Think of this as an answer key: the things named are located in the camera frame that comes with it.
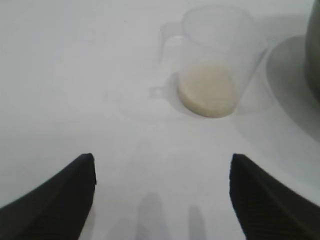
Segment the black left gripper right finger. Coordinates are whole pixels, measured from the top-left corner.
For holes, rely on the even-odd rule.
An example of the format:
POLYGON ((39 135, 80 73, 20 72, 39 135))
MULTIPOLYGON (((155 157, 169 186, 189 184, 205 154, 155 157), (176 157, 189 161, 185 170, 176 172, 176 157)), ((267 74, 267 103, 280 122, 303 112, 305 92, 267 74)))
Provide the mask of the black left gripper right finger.
POLYGON ((244 154, 234 154, 229 196, 247 240, 318 240, 320 207, 272 177, 244 154))

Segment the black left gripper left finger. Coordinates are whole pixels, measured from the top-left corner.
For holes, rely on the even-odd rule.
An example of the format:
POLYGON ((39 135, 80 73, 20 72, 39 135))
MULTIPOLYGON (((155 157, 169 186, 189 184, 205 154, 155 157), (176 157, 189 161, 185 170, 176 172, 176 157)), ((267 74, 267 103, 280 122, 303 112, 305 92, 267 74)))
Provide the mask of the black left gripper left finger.
POLYGON ((95 159, 81 154, 26 195, 1 207, 2 240, 77 240, 93 205, 95 159))

